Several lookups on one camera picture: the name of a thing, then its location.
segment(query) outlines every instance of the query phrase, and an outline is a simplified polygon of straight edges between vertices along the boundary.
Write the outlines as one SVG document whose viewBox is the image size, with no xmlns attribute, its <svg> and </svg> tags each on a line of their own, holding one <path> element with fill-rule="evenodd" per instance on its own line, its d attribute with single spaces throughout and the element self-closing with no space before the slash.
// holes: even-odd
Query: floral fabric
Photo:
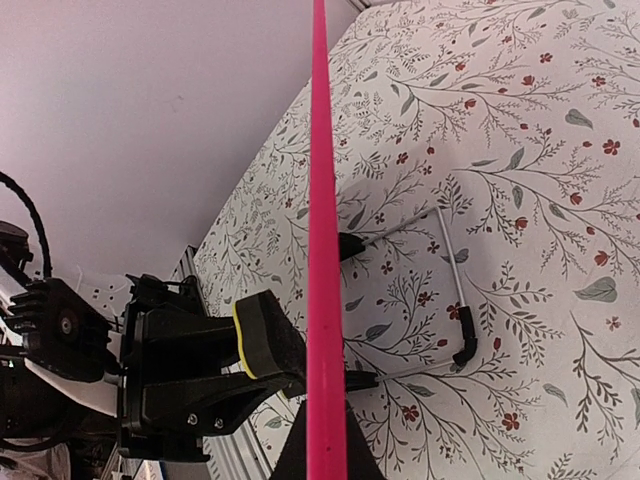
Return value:
<svg viewBox="0 0 640 480">
<path fill-rule="evenodd" d="M 390 479 L 635 479 L 640 470 L 640 10 L 631 0 L 401 2 L 331 54 L 348 368 L 461 347 L 450 262 L 479 337 L 446 367 L 351 394 Z M 266 288 L 306 328 L 307 86 L 196 258 L 215 313 Z M 297 402 L 252 418 L 275 462 Z"/>
</svg>

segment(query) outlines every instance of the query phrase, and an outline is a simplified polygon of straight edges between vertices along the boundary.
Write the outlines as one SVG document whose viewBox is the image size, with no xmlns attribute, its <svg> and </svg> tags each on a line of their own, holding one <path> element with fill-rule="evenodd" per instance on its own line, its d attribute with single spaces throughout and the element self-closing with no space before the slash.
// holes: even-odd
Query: pink stick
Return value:
<svg viewBox="0 0 640 480">
<path fill-rule="evenodd" d="M 324 0 L 314 0 L 307 477 L 347 480 L 340 256 Z"/>
</svg>

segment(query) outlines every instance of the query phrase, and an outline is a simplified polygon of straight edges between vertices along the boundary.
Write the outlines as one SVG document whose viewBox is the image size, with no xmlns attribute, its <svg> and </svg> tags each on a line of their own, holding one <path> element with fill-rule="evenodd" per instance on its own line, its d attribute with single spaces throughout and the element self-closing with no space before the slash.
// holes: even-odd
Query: white wall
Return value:
<svg viewBox="0 0 640 480">
<path fill-rule="evenodd" d="M 357 12 L 327 4 L 333 44 Z M 308 79 L 311 8 L 0 3 L 0 170 L 36 202 L 53 255 L 168 275 Z M 0 219 L 32 232 L 3 187 Z"/>
</svg>

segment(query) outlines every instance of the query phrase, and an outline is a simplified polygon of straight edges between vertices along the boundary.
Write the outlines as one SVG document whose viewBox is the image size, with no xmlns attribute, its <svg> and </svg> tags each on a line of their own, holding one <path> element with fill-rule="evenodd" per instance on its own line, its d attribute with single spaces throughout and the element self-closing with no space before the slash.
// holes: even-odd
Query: black cable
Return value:
<svg viewBox="0 0 640 480">
<path fill-rule="evenodd" d="M 27 192 L 25 192 L 24 189 L 6 173 L 0 172 L 0 182 L 4 183 L 9 190 L 15 193 L 22 201 L 24 206 L 27 207 L 27 210 L 29 210 L 29 215 L 31 215 L 31 219 L 33 220 L 33 225 L 35 226 L 36 233 L 38 234 L 38 242 L 40 243 L 40 248 L 42 249 L 42 275 L 45 278 L 50 277 L 53 273 L 53 269 L 51 267 L 51 253 L 49 252 L 49 242 L 44 231 L 42 219 L 40 218 L 40 214 L 38 213 L 35 204 L 31 200 L 31 198 L 29 198 Z"/>
</svg>

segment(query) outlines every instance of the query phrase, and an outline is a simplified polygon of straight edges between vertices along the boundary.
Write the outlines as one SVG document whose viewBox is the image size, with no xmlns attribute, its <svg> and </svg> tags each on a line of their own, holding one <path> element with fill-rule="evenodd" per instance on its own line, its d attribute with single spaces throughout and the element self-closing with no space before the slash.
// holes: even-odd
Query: red flower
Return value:
<svg viewBox="0 0 640 480">
<path fill-rule="evenodd" d="M 609 325 L 609 330 L 613 332 L 616 328 L 620 328 L 621 324 L 618 317 L 611 317 L 611 320 L 607 319 L 607 325 Z"/>
<path fill-rule="evenodd" d="M 429 295 L 427 292 L 422 292 L 420 295 L 418 295 L 418 304 L 421 307 L 424 307 L 427 305 L 427 302 L 431 301 L 431 295 Z"/>
<path fill-rule="evenodd" d="M 429 245 L 427 247 L 427 252 L 429 253 L 436 253 L 438 251 L 438 249 L 440 248 L 440 245 L 438 245 L 436 242 L 434 242 L 433 240 L 431 241 L 431 245 Z"/>
<path fill-rule="evenodd" d="M 529 224 L 529 220 L 526 219 L 526 217 L 518 217 L 516 218 L 515 221 L 515 226 L 516 226 L 516 230 L 524 230 L 525 228 L 527 228 L 527 225 Z"/>
<path fill-rule="evenodd" d="M 520 428 L 520 422 L 518 422 L 517 413 L 505 413 L 502 425 L 507 428 L 507 432 L 511 430 L 518 430 Z"/>
<path fill-rule="evenodd" d="M 460 302 L 456 302 L 455 305 L 449 305 L 447 307 L 447 313 L 449 314 L 450 320 L 460 320 L 460 312 L 458 312 L 459 308 Z"/>
<path fill-rule="evenodd" d="M 607 155 L 617 155 L 618 149 L 620 148 L 620 142 L 614 142 L 613 140 L 609 139 L 607 140 L 607 143 L 604 143 L 602 145 L 602 148 L 604 148 L 604 153 L 606 153 Z"/>
<path fill-rule="evenodd" d="M 604 267 L 609 261 L 609 255 L 607 254 L 607 252 L 598 250 L 598 255 L 593 257 L 593 259 L 595 260 L 596 265 L 598 265 L 599 267 Z"/>
<path fill-rule="evenodd" d="M 569 200 L 571 200 L 572 205 L 580 205 L 582 203 L 582 197 L 578 192 L 572 193 Z"/>
<path fill-rule="evenodd" d="M 418 407 L 415 405 L 411 405 L 411 407 L 402 407 L 402 414 L 407 422 L 415 422 L 420 416 Z"/>
<path fill-rule="evenodd" d="M 598 75 L 595 78 L 592 78 L 591 81 L 596 87 L 601 87 L 607 84 L 607 81 L 604 78 L 602 78 L 600 75 Z"/>
<path fill-rule="evenodd" d="M 393 267 L 391 266 L 391 262 L 387 260 L 386 263 L 383 264 L 382 267 L 380 267 L 380 270 L 382 270 L 382 273 L 384 273 L 385 275 L 393 272 Z"/>
</svg>

